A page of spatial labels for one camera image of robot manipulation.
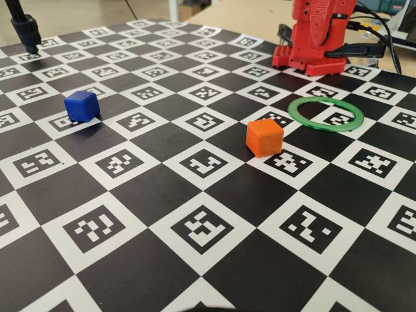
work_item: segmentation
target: cable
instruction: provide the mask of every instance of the cable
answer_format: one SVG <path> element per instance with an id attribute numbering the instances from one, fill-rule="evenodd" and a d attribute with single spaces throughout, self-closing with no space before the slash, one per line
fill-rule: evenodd
<path id="1" fill-rule="evenodd" d="M 387 31 L 387 37 L 388 37 L 388 41 L 389 41 L 389 45 L 387 45 L 387 46 L 389 46 L 389 49 L 390 49 L 390 52 L 391 52 L 391 58 L 393 59 L 393 64 L 395 65 L 396 72 L 401 75 L 402 74 L 402 66 L 400 65 L 400 61 L 398 59 L 398 56 L 397 56 L 396 51 L 395 51 L 395 47 L 393 45 L 393 37 L 391 36 L 389 26 L 386 24 L 386 22 L 379 15 L 374 13 L 372 10 L 370 10 L 368 8 L 365 8 L 364 6 L 356 5 L 355 8 L 354 8 L 354 12 L 370 14 L 370 15 L 374 16 L 377 20 L 379 20 L 380 23 L 383 24 L 383 26 L 385 27 L 385 29 Z"/>
<path id="2" fill-rule="evenodd" d="M 127 4 L 127 6 L 129 7 L 130 12 L 132 13 L 132 15 L 134 16 L 135 20 L 137 20 L 137 16 L 135 14 L 135 11 L 133 11 L 133 9 L 130 6 L 129 0 L 125 0 L 125 3 Z"/>

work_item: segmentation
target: desk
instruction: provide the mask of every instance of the desk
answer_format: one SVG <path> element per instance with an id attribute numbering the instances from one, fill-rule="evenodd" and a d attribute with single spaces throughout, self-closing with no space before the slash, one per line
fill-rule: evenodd
<path id="1" fill-rule="evenodd" d="M 280 23 L 293 26 L 291 16 L 292 1 L 284 0 L 222 0 L 216 5 L 189 19 L 190 23 L 212 25 L 246 33 L 277 44 L 277 29 Z M 355 31 L 346 32 L 346 42 L 364 42 L 365 39 Z M 416 52 L 401 47 L 396 51 L 404 75 L 416 77 Z M 352 64 L 364 65 L 365 59 L 354 58 Z M 384 58 L 379 60 L 379 67 L 388 72 L 395 72 L 391 55 L 386 49 Z"/>

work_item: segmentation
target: green ring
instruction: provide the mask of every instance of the green ring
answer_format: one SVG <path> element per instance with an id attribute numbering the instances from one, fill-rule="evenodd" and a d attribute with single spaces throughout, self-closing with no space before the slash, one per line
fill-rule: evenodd
<path id="1" fill-rule="evenodd" d="M 344 125 L 325 125 L 323 123 L 319 124 L 317 122 L 312 122 L 311 120 L 303 117 L 298 112 L 298 107 L 300 105 L 304 103 L 316 102 L 316 101 L 330 102 L 339 107 L 342 107 L 343 109 L 346 109 L 347 111 L 354 114 L 354 119 L 351 122 L 348 122 Z M 364 122 L 364 114 L 357 107 L 353 106 L 353 104 L 345 102 L 345 101 L 341 101 L 339 99 L 331 99 L 329 97 L 321 97 L 321 96 L 301 97 L 299 99 L 294 100 L 292 103 L 289 104 L 289 107 L 287 108 L 287 112 L 289 113 L 289 115 L 292 116 L 293 119 L 295 119 L 297 122 L 300 122 L 302 125 L 311 127 L 313 129 L 332 131 L 332 132 L 351 131 L 361 126 Z"/>

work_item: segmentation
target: checkerboard mat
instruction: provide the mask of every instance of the checkerboard mat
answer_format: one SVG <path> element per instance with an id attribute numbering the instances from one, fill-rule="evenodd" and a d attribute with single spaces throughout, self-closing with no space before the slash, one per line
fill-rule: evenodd
<path id="1" fill-rule="evenodd" d="M 274 44 L 141 19 L 0 51 L 0 310 L 414 311 L 416 79 L 271 68 Z M 71 122 L 63 99 L 95 92 Z M 343 99 L 363 125 L 287 114 Z M 332 125 L 325 102 L 301 113 Z M 280 154 L 246 124 L 272 118 Z"/>

